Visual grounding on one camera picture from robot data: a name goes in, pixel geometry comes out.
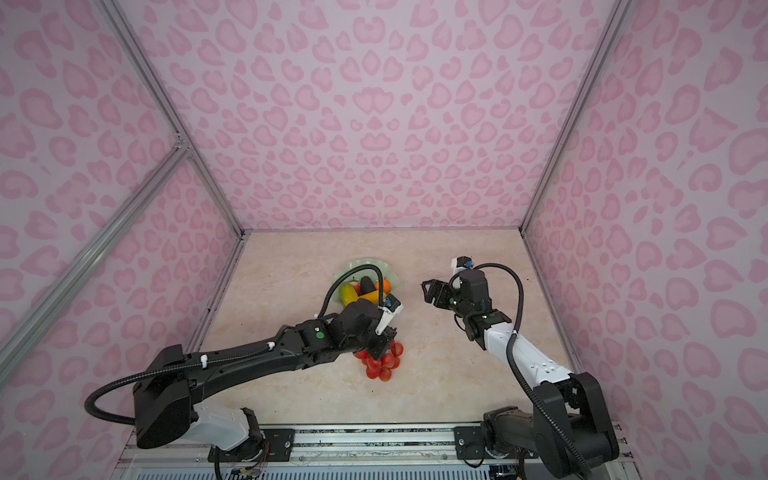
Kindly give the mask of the red fake cherry bunch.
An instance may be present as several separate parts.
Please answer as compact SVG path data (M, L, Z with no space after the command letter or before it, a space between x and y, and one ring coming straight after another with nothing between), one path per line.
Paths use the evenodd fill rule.
M365 351L354 353L354 357L365 367L369 379L388 382L393 376L393 371L400 366L403 353L403 344L392 342L380 360L375 360Z

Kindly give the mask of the dark fake avocado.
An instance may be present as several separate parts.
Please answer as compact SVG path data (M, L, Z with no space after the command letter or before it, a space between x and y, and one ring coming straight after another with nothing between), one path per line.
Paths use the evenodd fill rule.
M368 276L364 276L359 281L360 295L367 295L377 290L376 283Z

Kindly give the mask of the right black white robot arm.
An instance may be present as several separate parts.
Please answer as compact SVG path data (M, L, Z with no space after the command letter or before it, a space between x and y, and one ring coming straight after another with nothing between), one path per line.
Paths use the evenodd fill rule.
M598 380L575 373L544 354L522 333L525 289L511 268L494 267L510 275L517 289L513 316L495 308L486 270L490 264L465 268L450 280L422 282L426 303L450 311L469 341L511 371L531 402L525 412L509 406L484 414L479 432L486 455L538 456L549 473L562 479L590 479L595 468L620 453L607 403Z

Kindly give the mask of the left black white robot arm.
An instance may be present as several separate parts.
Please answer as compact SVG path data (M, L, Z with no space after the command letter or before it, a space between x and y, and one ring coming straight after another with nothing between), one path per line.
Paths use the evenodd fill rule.
M210 397L269 375L332 363L345 353L379 360L395 339L390 324L402 309L393 295L382 306L362 299L246 345L189 354L178 346L163 349L133 388L138 448L186 439L210 445L211 462L263 459L270 445L253 410L217 406Z

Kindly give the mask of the green yellow fake mango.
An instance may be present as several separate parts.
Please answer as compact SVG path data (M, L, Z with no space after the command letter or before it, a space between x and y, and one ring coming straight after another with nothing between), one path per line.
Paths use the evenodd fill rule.
M339 298L343 306L347 306L359 299L359 294L352 283L343 283L339 287Z

